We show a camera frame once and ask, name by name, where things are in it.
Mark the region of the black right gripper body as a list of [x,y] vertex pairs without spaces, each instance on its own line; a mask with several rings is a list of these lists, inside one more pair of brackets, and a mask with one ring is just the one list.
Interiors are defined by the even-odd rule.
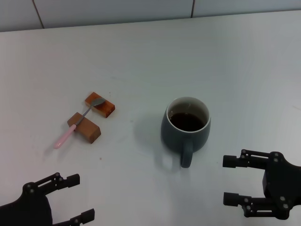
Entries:
[[263,177],[263,191],[275,206],[272,211],[281,220],[301,204],[301,168],[289,163],[279,152],[271,152]]

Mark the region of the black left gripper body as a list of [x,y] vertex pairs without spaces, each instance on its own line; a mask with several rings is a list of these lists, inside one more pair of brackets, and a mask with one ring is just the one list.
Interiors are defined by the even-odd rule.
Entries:
[[46,195],[30,182],[23,186],[21,196],[0,207],[2,226],[50,226],[52,212]]

